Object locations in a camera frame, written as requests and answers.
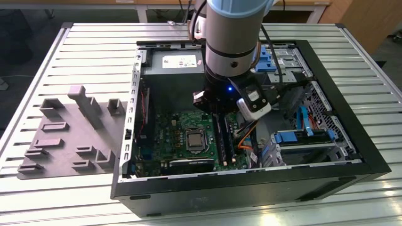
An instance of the red cable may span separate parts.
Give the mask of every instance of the red cable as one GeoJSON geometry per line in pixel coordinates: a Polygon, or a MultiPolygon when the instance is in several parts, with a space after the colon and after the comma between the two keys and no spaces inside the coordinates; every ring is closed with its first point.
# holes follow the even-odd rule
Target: red cable
{"type": "Polygon", "coordinates": [[[146,104],[145,104],[145,94],[144,91],[141,92],[141,97],[142,97],[142,108],[144,108],[144,124],[141,125],[141,129],[138,132],[138,138],[141,135],[141,132],[144,131],[145,125],[146,125],[146,104]]]}

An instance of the gray plastic block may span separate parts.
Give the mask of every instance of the gray plastic block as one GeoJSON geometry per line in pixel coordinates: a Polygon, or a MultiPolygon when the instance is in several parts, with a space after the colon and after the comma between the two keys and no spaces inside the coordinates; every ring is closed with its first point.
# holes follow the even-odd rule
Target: gray plastic block
{"type": "Polygon", "coordinates": [[[89,97],[89,100],[90,100],[91,106],[94,107],[97,113],[101,114],[102,110],[101,110],[101,106],[99,106],[99,103],[98,103],[95,97],[89,97]]]}
{"type": "Polygon", "coordinates": [[[62,139],[49,139],[49,140],[37,140],[34,147],[61,147],[63,146],[65,141],[62,139]]]}
{"type": "Polygon", "coordinates": [[[22,174],[39,174],[43,172],[43,166],[38,163],[23,164],[19,166],[18,171],[22,174]]]}
{"type": "Polygon", "coordinates": [[[113,168],[115,165],[115,159],[117,159],[117,155],[113,152],[113,150],[109,150],[107,152],[107,157],[106,155],[102,153],[102,151],[98,150],[97,152],[97,160],[95,163],[103,168],[113,168]]]}
{"type": "MultiPolygon", "coordinates": [[[[45,145],[43,149],[49,153],[47,157],[34,157],[31,159],[29,155],[23,162],[23,165],[39,164],[45,170],[42,173],[19,173],[19,179],[53,178],[114,172],[109,164],[117,159],[117,151],[121,150],[122,138],[125,136],[126,114],[111,116],[107,108],[109,103],[98,103],[91,97],[87,98],[87,101],[97,111],[97,116],[103,123],[103,128],[94,129],[91,122],[82,114],[78,104],[65,104],[63,108],[57,107],[55,110],[61,117],[53,118],[53,121],[50,118],[43,117],[30,146],[30,150],[38,150],[39,148],[37,146],[39,145],[42,147],[45,145]],[[69,130],[43,131],[45,125],[51,124],[53,126],[58,126],[65,123],[69,125],[69,130]],[[63,140],[63,145],[57,145],[59,140],[61,142],[63,140]],[[73,168],[74,162],[81,163],[86,160],[91,161],[94,165],[93,168],[87,167],[86,170],[73,168]]],[[[121,103],[126,109],[127,102],[121,103]]]]}
{"type": "Polygon", "coordinates": [[[86,88],[83,86],[71,86],[69,97],[75,100],[83,116],[89,119],[94,129],[103,128],[97,109],[91,106],[91,101],[86,96],[86,88]]]}
{"type": "Polygon", "coordinates": [[[107,110],[111,116],[119,116],[126,114],[125,106],[119,99],[110,99],[107,103],[107,110]]]}
{"type": "Polygon", "coordinates": [[[43,148],[33,148],[26,151],[26,157],[31,160],[46,159],[50,153],[43,148]]]}
{"type": "Polygon", "coordinates": [[[71,168],[74,168],[77,171],[89,171],[94,170],[95,165],[90,160],[83,160],[73,162],[71,168]]]}
{"type": "Polygon", "coordinates": [[[75,153],[82,157],[97,156],[97,149],[94,148],[94,146],[81,146],[77,147],[75,153]]]}
{"type": "Polygon", "coordinates": [[[53,122],[53,123],[43,124],[42,130],[45,132],[55,132],[55,131],[69,130],[69,128],[70,126],[67,122],[53,122]]]}
{"type": "Polygon", "coordinates": [[[43,105],[39,110],[43,112],[45,116],[53,120],[53,118],[61,118],[58,113],[58,109],[61,108],[65,108],[65,105],[58,98],[54,98],[43,100],[43,105]]]}

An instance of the floor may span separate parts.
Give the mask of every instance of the floor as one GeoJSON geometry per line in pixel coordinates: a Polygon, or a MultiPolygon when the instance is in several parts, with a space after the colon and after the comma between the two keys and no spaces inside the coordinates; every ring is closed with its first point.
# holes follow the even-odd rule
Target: floor
{"type": "MultiPolygon", "coordinates": [[[[30,76],[37,74],[63,22],[138,23],[138,14],[134,10],[78,10],[75,13],[70,10],[57,10],[54,19],[49,19],[42,10],[25,10],[23,13],[34,30],[34,36],[27,40],[34,57],[22,65],[10,65],[0,59],[0,77],[18,75],[18,77],[3,78],[10,88],[7,91],[0,91],[0,137],[31,84],[30,76]]],[[[168,20],[180,22],[182,14],[178,13],[178,10],[160,13],[149,10],[149,21],[152,23],[168,20]]],[[[373,58],[377,61],[388,61],[384,71],[402,89],[402,43],[387,39],[373,58]]]]}

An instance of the label sticker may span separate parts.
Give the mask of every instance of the label sticker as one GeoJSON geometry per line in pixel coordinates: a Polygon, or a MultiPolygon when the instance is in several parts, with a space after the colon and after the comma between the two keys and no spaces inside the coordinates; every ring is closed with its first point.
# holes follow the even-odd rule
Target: label sticker
{"type": "Polygon", "coordinates": [[[257,91],[253,91],[253,92],[249,94],[249,98],[250,98],[252,101],[258,100],[258,98],[260,98],[258,92],[257,92],[257,91]]]}
{"type": "Polygon", "coordinates": [[[254,154],[254,152],[252,152],[250,158],[252,158],[253,161],[257,163],[258,157],[257,157],[257,155],[254,154]]]}
{"type": "Polygon", "coordinates": [[[165,56],[162,68],[189,68],[197,67],[196,55],[165,56]]]}
{"type": "Polygon", "coordinates": [[[134,0],[117,0],[117,3],[134,3],[134,0]]]}

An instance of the wooden cabinet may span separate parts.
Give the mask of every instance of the wooden cabinet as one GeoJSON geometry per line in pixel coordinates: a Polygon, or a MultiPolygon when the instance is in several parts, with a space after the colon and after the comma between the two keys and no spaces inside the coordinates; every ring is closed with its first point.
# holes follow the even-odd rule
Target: wooden cabinet
{"type": "Polygon", "coordinates": [[[343,23],[369,53],[375,53],[402,21],[402,0],[334,0],[320,22],[343,23]]]}

